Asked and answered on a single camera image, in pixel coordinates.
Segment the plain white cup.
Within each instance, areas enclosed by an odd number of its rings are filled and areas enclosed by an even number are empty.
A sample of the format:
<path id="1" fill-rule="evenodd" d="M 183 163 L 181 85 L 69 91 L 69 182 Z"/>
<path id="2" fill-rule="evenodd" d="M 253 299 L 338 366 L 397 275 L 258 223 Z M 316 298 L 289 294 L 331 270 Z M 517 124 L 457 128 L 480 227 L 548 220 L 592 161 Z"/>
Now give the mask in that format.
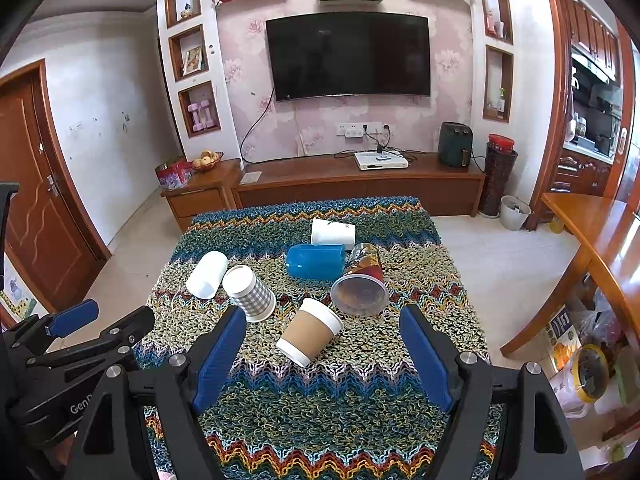
<path id="1" fill-rule="evenodd" d="M 226 255 L 222 252 L 208 252 L 200 259 L 186 280 L 186 289 L 198 299 L 212 299 L 216 296 L 227 270 Z"/>

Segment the checkered white paper cup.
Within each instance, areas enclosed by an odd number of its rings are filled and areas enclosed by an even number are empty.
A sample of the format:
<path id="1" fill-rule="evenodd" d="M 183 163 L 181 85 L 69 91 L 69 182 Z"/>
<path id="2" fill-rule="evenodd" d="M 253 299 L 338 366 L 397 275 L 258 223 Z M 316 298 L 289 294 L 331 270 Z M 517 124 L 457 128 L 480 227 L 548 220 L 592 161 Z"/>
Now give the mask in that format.
<path id="1" fill-rule="evenodd" d="M 276 295 L 249 266 L 234 266 L 224 274 L 222 287 L 249 323 L 265 321 L 276 307 Z"/>

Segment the brown sleeve paper cup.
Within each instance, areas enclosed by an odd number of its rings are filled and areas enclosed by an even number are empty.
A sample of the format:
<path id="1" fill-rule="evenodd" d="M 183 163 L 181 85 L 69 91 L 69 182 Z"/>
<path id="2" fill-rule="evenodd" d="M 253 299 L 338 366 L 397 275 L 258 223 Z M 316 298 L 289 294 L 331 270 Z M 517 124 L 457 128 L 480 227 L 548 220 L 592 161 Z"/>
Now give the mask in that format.
<path id="1" fill-rule="evenodd" d="M 305 298 L 278 339 L 276 348 L 299 367 L 307 367 L 343 329 L 342 320 L 318 300 Z"/>

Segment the red patterned paper cup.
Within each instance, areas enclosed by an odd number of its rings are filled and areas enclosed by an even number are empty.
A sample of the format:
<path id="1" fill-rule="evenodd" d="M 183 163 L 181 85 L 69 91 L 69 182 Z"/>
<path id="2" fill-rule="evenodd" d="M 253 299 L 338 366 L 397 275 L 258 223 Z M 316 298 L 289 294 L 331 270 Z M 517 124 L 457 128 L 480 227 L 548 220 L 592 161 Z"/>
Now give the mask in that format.
<path id="1" fill-rule="evenodd" d="M 360 243 L 354 247 L 342 276 L 333 283 L 330 295 L 338 310 L 360 318 L 378 315 L 388 306 L 390 294 L 375 244 Z"/>

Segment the blue plastic cup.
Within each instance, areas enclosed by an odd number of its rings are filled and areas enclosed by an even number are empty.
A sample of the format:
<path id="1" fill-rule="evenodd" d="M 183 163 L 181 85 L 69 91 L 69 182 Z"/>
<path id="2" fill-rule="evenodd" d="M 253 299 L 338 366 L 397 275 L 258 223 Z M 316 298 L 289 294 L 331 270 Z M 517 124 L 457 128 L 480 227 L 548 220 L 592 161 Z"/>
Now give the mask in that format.
<path id="1" fill-rule="evenodd" d="M 343 245 L 298 244 L 286 255 L 286 270 L 293 278 L 315 281 L 335 281 L 345 269 Z"/>

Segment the brown wooden door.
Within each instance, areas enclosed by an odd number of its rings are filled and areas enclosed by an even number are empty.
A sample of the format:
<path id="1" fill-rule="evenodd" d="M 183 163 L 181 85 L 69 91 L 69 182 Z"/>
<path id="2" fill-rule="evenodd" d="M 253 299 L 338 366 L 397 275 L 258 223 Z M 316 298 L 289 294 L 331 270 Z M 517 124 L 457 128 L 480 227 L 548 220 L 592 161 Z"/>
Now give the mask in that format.
<path id="1" fill-rule="evenodd" d="M 73 307 L 111 253 L 64 160 L 43 60 L 1 78 L 1 180 L 20 185 L 6 224 L 11 263 L 47 310 Z"/>

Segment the yellow tape roll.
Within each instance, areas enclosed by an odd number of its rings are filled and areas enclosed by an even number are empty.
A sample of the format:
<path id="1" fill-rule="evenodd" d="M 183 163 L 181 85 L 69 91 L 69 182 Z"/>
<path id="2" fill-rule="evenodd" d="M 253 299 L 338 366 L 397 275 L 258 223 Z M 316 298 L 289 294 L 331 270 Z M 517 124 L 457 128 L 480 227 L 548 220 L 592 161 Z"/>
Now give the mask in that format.
<path id="1" fill-rule="evenodd" d="M 596 403 L 608 388 L 608 360 L 594 344 L 585 344 L 574 353 L 570 374 L 576 394 L 584 403 Z"/>

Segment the red gift tin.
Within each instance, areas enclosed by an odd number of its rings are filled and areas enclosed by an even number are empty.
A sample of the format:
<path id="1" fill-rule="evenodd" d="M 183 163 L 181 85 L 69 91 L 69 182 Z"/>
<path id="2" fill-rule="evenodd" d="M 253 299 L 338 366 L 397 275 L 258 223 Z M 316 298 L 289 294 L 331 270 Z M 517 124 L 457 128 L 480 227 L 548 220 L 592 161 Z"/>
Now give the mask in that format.
<path id="1" fill-rule="evenodd" d="M 155 174 L 163 191 L 184 188 L 193 176 L 192 164 L 184 157 L 163 162 L 155 168 Z"/>

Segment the colourful zigzag knitted cloth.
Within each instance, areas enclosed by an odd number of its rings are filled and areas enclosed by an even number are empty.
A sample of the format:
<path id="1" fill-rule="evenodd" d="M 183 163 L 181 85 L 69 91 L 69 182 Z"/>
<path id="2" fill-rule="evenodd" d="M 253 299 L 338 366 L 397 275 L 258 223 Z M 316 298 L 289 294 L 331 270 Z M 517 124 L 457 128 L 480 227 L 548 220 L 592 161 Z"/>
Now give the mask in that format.
<path id="1" fill-rule="evenodd" d="M 305 299 L 327 304 L 326 282 L 291 278 L 285 255 L 315 218 L 351 223 L 378 248 L 390 302 L 370 318 L 345 316 L 341 333 L 307 367 L 276 346 Z M 162 364 L 212 330 L 224 292 L 195 298 L 186 281 L 216 250 L 249 266 L 276 296 L 270 318 L 247 327 L 227 382 L 200 425 L 229 479 L 413 479 L 426 471 L 448 418 L 427 400 L 399 333 L 414 304 L 459 350 L 488 356 L 484 330 L 436 226 L 409 196 L 325 200 L 196 216 L 150 292 L 155 325 L 134 349 Z"/>

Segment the wooden dining table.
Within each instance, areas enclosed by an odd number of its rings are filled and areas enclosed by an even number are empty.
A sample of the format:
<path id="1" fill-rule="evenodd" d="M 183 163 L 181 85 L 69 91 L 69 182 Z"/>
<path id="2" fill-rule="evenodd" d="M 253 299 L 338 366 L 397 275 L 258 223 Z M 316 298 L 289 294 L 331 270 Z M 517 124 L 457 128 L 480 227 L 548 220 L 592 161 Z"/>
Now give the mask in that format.
<path id="1" fill-rule="evenodd" d="M 634 350 L 639 349 L 639 218 L 619 200 L 544 193 L 542 201 L 577 238 L 579 249 L 536 315 L 500 348 L 506 358 L 534 339 L 590 275 L 610 303 Z"/>

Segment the white waste bin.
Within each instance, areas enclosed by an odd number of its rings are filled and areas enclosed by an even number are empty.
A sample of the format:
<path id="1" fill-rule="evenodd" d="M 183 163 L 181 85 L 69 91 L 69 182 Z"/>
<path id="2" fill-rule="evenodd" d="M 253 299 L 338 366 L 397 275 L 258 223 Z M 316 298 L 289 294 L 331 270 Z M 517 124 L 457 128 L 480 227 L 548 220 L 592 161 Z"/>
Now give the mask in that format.
<path id="1" fill-rule="evenodd" d="M 517 197 L 505 195 L 501 199 L 499 220 L 509 231 L 521 229 L 531 213 L 532 208 Z"/>

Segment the pink dumbbells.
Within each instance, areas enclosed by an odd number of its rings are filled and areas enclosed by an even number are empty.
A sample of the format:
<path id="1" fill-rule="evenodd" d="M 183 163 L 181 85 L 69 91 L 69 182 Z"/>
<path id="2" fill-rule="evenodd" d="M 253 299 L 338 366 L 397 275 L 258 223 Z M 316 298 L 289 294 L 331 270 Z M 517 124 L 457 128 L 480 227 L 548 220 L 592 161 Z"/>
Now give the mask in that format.
<path id="1" fill-rule="evenodd" d="M 186 108 L 192 117 L 192 132 L 202 133 L 205 130 L 212 130 L 217 127 L 216 120 L 212 115 L 212 107 L 209 100 L 198 103 L 191 103 Z"/>

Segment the wooden TV cabinet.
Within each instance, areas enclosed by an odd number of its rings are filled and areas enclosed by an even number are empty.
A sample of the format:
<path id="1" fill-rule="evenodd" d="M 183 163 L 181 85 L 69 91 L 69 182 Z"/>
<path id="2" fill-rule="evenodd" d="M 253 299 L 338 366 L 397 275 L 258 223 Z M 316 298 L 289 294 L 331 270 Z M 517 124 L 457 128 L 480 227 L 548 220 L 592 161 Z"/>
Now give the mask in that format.
<path id="1" fill-rule="evenodd" d="M 479 169 L 446 166 L 435 153 L 414 155 L 405 169 L 366 171 L 352 155 L 321 155 L 246 166 L 224 160 L 160 195 L 185 231 L 204 212 L 363 197 L 412 196 L 432 216 L 475 216 L 484 181 Z"/>

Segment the dark green air fryer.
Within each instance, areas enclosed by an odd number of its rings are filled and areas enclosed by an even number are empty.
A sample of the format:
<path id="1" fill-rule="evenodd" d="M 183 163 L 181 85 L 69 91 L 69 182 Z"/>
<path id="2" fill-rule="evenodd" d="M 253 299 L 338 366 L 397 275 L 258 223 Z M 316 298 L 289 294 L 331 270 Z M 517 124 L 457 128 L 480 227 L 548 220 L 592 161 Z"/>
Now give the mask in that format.
<path id="1" fill-rule="evenodd" d="M 438 159 L 454 168 L 468 168 L 473 149 L 472 129 L 460 122 L 442 122 L 439 131 Z"/>

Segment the white set-top box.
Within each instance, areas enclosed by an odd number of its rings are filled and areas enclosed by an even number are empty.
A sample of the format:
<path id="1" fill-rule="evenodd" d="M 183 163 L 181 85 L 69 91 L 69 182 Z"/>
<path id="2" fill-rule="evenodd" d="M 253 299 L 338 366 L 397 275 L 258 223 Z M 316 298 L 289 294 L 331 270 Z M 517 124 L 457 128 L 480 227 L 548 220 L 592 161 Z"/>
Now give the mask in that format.
<path id="1" fill-rule="evenodd" d="M 404 156 L 392 152 L 357 152 L 356 164 L 361 171 L 406 169 L 409 162 Z"/>

